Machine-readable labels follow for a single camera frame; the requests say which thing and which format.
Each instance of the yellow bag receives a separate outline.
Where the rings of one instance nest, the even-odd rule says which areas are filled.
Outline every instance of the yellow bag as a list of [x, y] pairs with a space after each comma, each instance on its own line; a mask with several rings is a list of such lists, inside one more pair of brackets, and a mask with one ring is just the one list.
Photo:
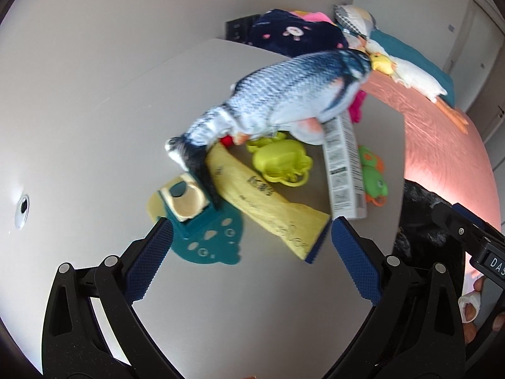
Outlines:
[[206, 163], [219, 194], [274, 235], [301, 259], [312, 263], [330, 223], [330, 216], [279, 195], [261, 175], [217, 143]]

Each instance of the white door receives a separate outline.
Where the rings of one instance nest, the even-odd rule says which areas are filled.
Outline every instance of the white door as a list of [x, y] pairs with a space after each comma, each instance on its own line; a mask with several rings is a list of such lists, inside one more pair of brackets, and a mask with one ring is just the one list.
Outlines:
[[491, 17], [477, 3], [473, 5], [470, 32], [449, 72], [454, 81], [456, 107], [464, 112], [477, 98], [505, 40]]
[[496, 180], [496, 187], [498, 189], [498, 199], [500, 201], [500, 211], [502, 214], [502, 233], [505, 230], [505, 163], [502, 162], [494, 170], [494, 179]]
[[489, 141], [486, 142], [486, 151], [489, 155], [491, 168], [495, 169], [498, 164], [505, 160], [505, 123], [502, 123]]
[[503, 124], [505, 117], [505, 47], [502, 47], [493, 69], [480, 94], [466, 112], [479, 132], [484, 144], [492, 141], [493, 135]]

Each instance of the screw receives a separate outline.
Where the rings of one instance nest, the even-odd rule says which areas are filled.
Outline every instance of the screw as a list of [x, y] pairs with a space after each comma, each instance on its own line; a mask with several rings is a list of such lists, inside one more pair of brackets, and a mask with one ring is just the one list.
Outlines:
[[70, 265], [65, 263], [65, 264], [61, 264], [60, 267], [58, 268], [58, 271], [60, 273], [65, 273], [67, 272], [68, 270], [70, 269]]
[[391, 266], [398, 266], [400, 264], [400, 259], [395, 256], [387, 257], [387, 263]]
[[440, 273], [445, 273], [447, 270], [443, 264], [436, 264], [435, 269]]
[[109, 256], [105, 258], [104, 264], [105, 266], [114, 266], [118, 263], [118, 258], [115, 256]]

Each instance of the red toy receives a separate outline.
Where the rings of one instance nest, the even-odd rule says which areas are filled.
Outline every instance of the red toy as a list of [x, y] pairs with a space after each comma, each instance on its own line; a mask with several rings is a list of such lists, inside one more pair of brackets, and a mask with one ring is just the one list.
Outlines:
[[233, 138], [227, 135], [220, 139], [221, 144], [223, 144], [226, 148], [229, 148], [233, 145]]

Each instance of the pink bedspread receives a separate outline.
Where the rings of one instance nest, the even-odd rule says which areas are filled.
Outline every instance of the pink bedspread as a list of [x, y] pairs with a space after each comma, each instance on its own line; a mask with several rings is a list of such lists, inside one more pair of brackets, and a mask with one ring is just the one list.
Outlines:
[[467, 118], [468, 134], [463, 134], [426, 97], [377, 71], [363, 90], [405, 116], [405, 178], [461, 203], [500, 229], [496, 182], [473, 123]]

